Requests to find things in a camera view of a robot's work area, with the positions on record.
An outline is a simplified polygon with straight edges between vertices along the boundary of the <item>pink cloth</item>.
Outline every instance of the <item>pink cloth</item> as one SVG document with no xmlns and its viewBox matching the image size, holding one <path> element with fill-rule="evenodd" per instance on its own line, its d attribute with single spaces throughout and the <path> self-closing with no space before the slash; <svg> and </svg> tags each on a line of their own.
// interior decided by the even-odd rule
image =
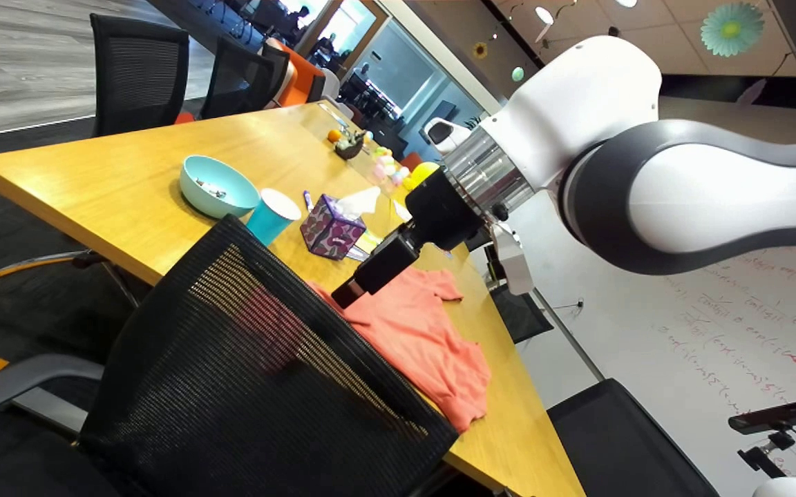
<svg viewBox="0 0 796 497">
<path fill-rule="evenodd" d="M 345 318 L 456 430 L 468 430 L 485 412 L 488 366 L 445 312 L 441 300 L 459 299 L 450 274 L 409 267 L 375 296 L 354 300 Z"/>
</svg>

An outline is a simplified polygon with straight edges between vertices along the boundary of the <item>blue bowl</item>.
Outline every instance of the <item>blue bowl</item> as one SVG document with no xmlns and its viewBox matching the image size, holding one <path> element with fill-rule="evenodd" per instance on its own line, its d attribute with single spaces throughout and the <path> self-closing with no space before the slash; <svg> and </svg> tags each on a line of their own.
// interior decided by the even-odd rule
<svg viewBox="0 0 796 497">
<path fill-rule="evenodd" d="M 180 194 L 209 217 L 245 214 L 260 205 L 255 183 L 226 162 L 201 154 L 181 160 Z"/>
</svg>

